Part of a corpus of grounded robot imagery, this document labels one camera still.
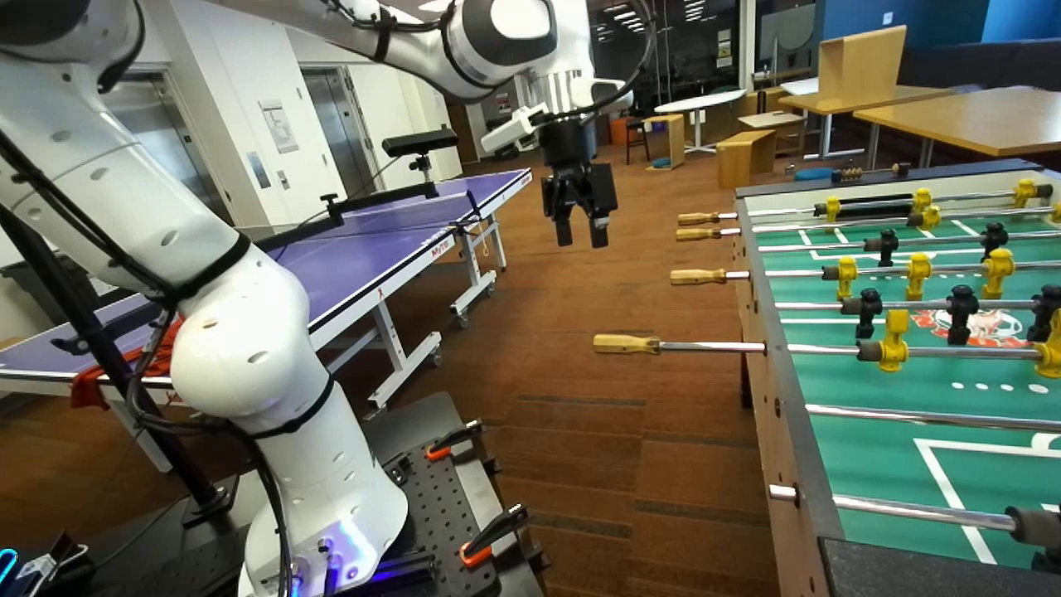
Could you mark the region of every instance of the wooden floor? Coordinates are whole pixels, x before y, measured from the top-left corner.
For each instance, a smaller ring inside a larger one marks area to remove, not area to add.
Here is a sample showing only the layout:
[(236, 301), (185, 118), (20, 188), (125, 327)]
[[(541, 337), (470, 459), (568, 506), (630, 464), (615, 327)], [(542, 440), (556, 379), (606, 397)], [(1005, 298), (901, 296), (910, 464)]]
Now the wooden floor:
[[(725, 266), (731, 243), (674, 243), (674, 214), (725, 209), (714, 156), (674, 173), (612, 156), (619, 211), (609, 249), (556, 249), (536, 183), (500, 221), (509, 270), (446, 326), (449, 273), (426, 273), (394, 311), (415, 334), (444, 327), (444, 366), (394, 401), (449, 391), (480, 418), (500, 464), (500, 493), (529, 511), (549, 592), (775, 592), (770, 520), (748, 412), (731, 354), (603, 357), (594, 330), (738, 337), (731, 288), (668, 288), (667, 270)], [(343, 370), (359, 401), (371, 357)], [(233, 445), (195, 445), (226, 462)], [(157, 476), (107, 412), (66, 401), (0, 401), (0, 543), (43, 546), (54, 535), (92, 536), (180, 497)]]

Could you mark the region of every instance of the cable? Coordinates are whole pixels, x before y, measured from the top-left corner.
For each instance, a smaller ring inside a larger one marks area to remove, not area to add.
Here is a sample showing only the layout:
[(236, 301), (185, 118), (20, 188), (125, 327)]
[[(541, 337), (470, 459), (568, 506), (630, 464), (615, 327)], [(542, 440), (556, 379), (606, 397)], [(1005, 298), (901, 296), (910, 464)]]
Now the cable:
[(379, 183), (379, 177), (383, 177), (394, 161), (401, 161), (401, 158), (390, 158), (389, 165), (375, 168), (371, 183)]
[(615, 102), (619, 96), (625, 96), (641, 73), (645, 68), (648, 56), (657, 53), (657, 19), (652, 19), (652, 10), (645, 7), (645, 0), (633, 0), (633, 7), (641, 10), (644, 18), (644, 51), (641, 51), (641, 58), (636, 58), (636, 68), (622, 81), (622, 85), (591, 106), (577, 106), (577, 108), (568, 108), (568, 113), (549, 113), (546, 118), (556, 122), (556, 118), (570, 118), (570, 116), (583, 116), (583, 113), (601, 113), (606, 108), (609, 102)]
[(157, 531), (163, 523), (164, 515), (172, 515), (180, 504), (185, 500), (172, 500), (170, 506), (157, 511), (152, 520), (147, 520), (133, 536), (125, 536), (115, 550), (109, 550), (102, 560), (95, 560), (95, 568), (112, 563), (120, 554), (125, 554), (133, 543), (140, 543), (148, 531)]
[(289, 516), (285, 516), (285, 504), (277, 497), (277, 482), (257, 448), (257, 440), (252, 434), (246, 434), (241, 429), (228, 426), (228, 430), (239, 438), (239, 445), (247, 450), (252, 469), (262, 476), (273, 516), (275, 516), (275, 535), (277, 535), (277, 597), (293, 597), (293, 531), (289, 531)]
[(442, 19), (434, 22), (401, 22), (389, 7), (380, 7), (375, 19), (359, 19), (353, 10), (341, 7), (338, 0), (325, 0), (325, 7), (330, 12), (338, 12), (348, 26), (359, 26), (359, 29), (390, 29), (390, 33), (431, 33), (431, 29), (442, 29)]
[[(164, 327), (172, 326), (174, 311), (172, 309), (163, 309), (163, 314), (152, 321), (152, 334), (148, 340), (141, 344), (136, 366), (133, 366), (133, 379), (128, 379), (128, 396), (136, 388), (136, 380), (147, 374), (147, 368), (157, 360), (160, 354), (160, 344), (163, 344), (163, 334)], [(252, 459), (252, 469), (257, 471), (262, 476), (262, 486), (264, 486), (264, 497), (268, 497), (268, 506), (273, 506), (273, 516), (277, 523), (277, 597), (289, 597), (293, 592), (293, 539), (289, 539), (289, 520), (285, 520), (285, 511), (280, 511), (280, 497), (277, 497), (277, 484), (275, 484), (275, 473), (262, 453), (262, 448), (255, 445), (255, 438), (247, 438), (241, 429), (236, 429), (233, 420), (223, 420), (223, 418), (199, 418), (199, 420), (170, 420), (170, 418), (160, 418), (152, 412), (147, 412), (140, 405), (141, 396), (133, 396), (128, 407), (136, 416), (140, 426), (147, 429), (157, 429), (157, 430), (164, 430), (164, 434), (185, 434), (185, 430), (228, 430), (239, 438), (239, 445), (247, 450)]]
[(152, 430), (163, 430), (163, 434), (203, 434), (203, 430), (220, 430), (215, 418), (172, 420), (172, 418), (160, 418), (160, 416), (147, 412), (147, 405), (140, 405), (140, 401), (147, 397), (147, 391), (136, 391), (136, 385), (141, 380), (147, 368), (157, 360), (160, 344), (163, 344), (172, 317), (174, 317), (174, 309), (163, 309), (163, 311), (152, 317), (152, 334), (148, 334), (148, 340), (141, 344), (141, 353), (140, 353), (140, 357), (133, 360), (133, 370), (128, 370), (128, 385), (125, 385), (128, 412), (133, 412), (133, 418), (136, 418), (141, 429), (152, 429)]
[(0, 156), (10, 161), (20, 183), (29, 183), (32, 192), (86, 243), (107, 251), (115, 266), (121, 266), (133, 279), (148, 288), (170, 293), (172, 285), (121, 251), (78, 206), (66, 199), (66, 192), (47, 178), (35, 161), (0, 128)]

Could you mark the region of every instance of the foosball player figure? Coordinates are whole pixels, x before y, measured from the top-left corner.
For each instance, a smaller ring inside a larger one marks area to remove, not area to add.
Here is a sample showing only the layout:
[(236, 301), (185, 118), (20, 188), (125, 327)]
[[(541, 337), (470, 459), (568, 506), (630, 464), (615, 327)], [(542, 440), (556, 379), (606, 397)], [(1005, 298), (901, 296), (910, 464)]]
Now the foosball player figure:
[(1012, 249), (999, 244), (984, 266), (981, 266), (981, 275), (984, 275), (984, 285), (981, 285), (981, 296), (984, 298), (1001, 298), (1001, 281), (1019, 273), (1019, 259)]
[(1008, 243), (1008, 230), (1001, 221), (989, 221), (989, 230), (981, 233), (981, 249), (984, 249), (981, 263), (1005, 243)]
[(1014, 206), (1023, 209), (1030, 199), (1051, 199), (1054, 187), (1046, 183), (1034, 183), (1034, 178), (1021, 178), (1014, 188)]
[(853, 256), (834, 259), (834, 270), (821, 270), (821, 279), (834, 279), (834, 301), (853, 296), (853, 281), (857, 279), (857, 263)]
[(931, 275), (931, 256), (927, 256), (927, 251), (907, 256), (907, 266), (904, 266), (904, 298), (920, 298), (927, 275)]
[(866, 240), (863, 251), (877, 251), (877, 266), (896, 266), (890, 256), (897, 251), (897, 235), (896, 230), (886, 230), (877, 240)]
[(1030, 571), (1061, 574), (1061, 516), (1040, 506), (1005, 506), (1005, 515), (1014, 520), (1014, 539), (1040, 546)]
[(1061, 311), (1051, 314), (1051, 334), (1034, 344), (1034, 370), (1043, 379), (1061, 379)]
[(857, 298), (842, 305), (842, 311), (857, 314), (854, 340), (872, 337), (872, 317), (886, 311), (880, 293), (863, 288)]
[(941, 221), (941, 209), (934, 201), (927, 201), (920, 211), (907, 214), (907, 227), (915, 230), (934, 230)]
[(1030, 314), (1029, 340), (1043, 340), (1051, 334), (1051, 317), (1061, 305), (1061, 285), (1043, 285), (1039, 296), (1030, 296)]
[(907, 357), (904, 330), (907, 330), (907, 311), (890, 309), (886, 314), (886, 337), (857, 340), (857, 360), (877, 360), (880, 370), (901, 370), (901, 360)]
[(920, 218), (926, 209), (931, 209), (931, 206), (934, 206), (934, 199), (931, 199), (927, 187), (918, 187), (918, 188), (910, 192), (910, 199), (907, 199), (907, 214), (910, 214), (910, 218)]
[(949, 327), (949, 344), (969, 344), (969, 317), (981, 309), (981, 301), (976, 298), (976, 293), (969, 285), (956, 285), (949, 296), (949, 314), (950, 314), (950, 327)]

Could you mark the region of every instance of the table tennis table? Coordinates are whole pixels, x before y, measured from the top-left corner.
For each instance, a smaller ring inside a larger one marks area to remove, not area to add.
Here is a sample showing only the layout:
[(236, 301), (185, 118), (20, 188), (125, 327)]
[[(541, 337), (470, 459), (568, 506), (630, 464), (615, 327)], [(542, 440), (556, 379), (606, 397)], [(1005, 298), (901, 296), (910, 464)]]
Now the table tennis table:
[[(308, 293), (308, 334), (322, 353), (329, 370), (338, 370), (365, 347), (380, 347), (390, 374), (375, 385), (369, 401), (389, 407), (394, 391), (426, 357), (442, 354), (442, 330), (426, 330), (415, 347), (405, 347), (390, 317), (389, 298), (419, 279), (449, 249), (459, 249), (466, 270), (465, 293), (449, 301), (456, 321), (508, 270), (496, 211), (529, 187), (529, 168), (483, 173), (437, 183), (437, 196), (405, 196), (383, 206), (369, 206), (341, 214), (341, 227), (268, 249)], [(490, 270), (480, 266), (480, 244), (490, 244)], [(98, 309), (98, 321), (141, 305), (141, 296), (120, 298)], [(78, 370), (92, 368), (92, 354), (69, 354), (54, 337), (73, 337), (69, 326), (47, 327), (15, 344), (0, 347), (0, 397), (4, 396), (69, 396)], [(136, 327), (115, 344), (140, 347), (147, 327)], [(152, 396), (170, 396), (170, 379), (141, 379)], [(102, 396), (120, 420), (136, 430), (120, 391), (107, 385)], [(141, 450), (160, 471), (164, 459), (141, 440)]]

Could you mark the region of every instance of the robotic arm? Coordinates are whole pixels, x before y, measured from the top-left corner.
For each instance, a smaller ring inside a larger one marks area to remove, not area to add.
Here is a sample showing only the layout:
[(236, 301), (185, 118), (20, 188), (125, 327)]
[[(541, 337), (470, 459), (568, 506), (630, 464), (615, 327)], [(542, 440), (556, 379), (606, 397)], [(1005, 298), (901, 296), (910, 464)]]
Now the robotic arm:
[(625, 98), (630, 82), (594, 81), (591, 12), (574, 0), (215, 0), (264, 19), (325, 37), (359, 56), (426, 81), (449, 98), (483, 98), (515, 81), (521, 106), (480, 146), (542, 148), (554, 168), (542, 178), (542, 211), (556, 243), (570, 244), (570, 209), (591, 218), (594, 244), (606, 244), (606, 214), (615, 209), (612, 177), (594, 165), (594, 116)]
[[(434, 18), (379, 0), (223, 2), (311, 29), (456, 98), (480, 98), (518, 76), (533, 102), (487, 146), (541, 131), (556, 168), (546, 211), (559, 240), (577, 201), (594, 218), (594, 243), (606, 243), (612, 196), (598, 192), (609, 177), (591, 165), (588, 113), (598, 102), (579, 2), (449, 0)], [(89, 275), (181, 314), (174, 391), (255, 438), (277, 482), (285, 523), (268, 506), (252, 520), (241, 592), (359, 587), (401, 535), (406, 500), (316, 357), (304, 288), (107, 116), (98, 91), (133, 62), (141, 29), (136, 0), (0, 0), (0, 209)]]

